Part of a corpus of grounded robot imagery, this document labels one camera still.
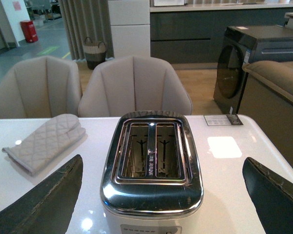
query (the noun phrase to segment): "gray curtain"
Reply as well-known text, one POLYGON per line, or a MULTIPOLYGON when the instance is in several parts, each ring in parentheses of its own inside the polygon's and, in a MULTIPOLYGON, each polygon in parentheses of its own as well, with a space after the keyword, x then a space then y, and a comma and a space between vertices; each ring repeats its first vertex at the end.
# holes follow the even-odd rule
POLYGON ((84 59, 86 37, 104 41, 106 57, 113 56, 107 0, 59 0, 72 59, 84 59))

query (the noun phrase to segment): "gray floor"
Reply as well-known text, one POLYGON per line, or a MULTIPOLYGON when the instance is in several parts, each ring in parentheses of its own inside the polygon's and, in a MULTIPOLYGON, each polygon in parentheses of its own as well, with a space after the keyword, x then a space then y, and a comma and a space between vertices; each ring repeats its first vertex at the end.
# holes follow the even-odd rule
POLYGON ((22 43, 21 47, 0 55, 0 82, 15 63, 25 59, 47 54, 71 59, 63 19, 49 20, 42 27, 36 27, 36 32, 37 42, 22 43))

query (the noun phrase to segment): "dark gray cabinet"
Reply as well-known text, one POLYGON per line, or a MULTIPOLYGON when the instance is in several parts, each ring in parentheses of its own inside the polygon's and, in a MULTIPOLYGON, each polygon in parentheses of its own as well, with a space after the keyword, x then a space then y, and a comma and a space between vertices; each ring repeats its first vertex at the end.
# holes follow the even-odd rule
POLYGON ((151 13, 151 56, 170 63, 217 62, 228 26, 284 25, 293 8, 151 13))

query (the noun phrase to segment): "price tag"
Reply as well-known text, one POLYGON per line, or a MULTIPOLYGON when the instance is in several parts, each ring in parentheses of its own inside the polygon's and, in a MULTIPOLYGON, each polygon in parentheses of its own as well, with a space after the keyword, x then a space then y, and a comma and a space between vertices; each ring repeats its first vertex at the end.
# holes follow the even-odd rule
POLYGON ((208 126, 243 125, 238 115, 204 116, 208 126))

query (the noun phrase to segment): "black object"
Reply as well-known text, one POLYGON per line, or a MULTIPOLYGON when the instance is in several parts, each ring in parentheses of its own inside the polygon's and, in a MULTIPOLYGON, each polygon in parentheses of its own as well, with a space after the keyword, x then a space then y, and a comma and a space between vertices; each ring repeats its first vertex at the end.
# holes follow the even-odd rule
POLYGON ((248 157, 243 177, 267 234, 293 234, 293 184, 248 157))
POLYGON ((51 11, 53 14, 61 14, 61 9, 59 5, 52 5, 51 11))
POLYGON ((0 234, 64 234, 78 198, 83 160, 76 155, 0 212, 0 234))

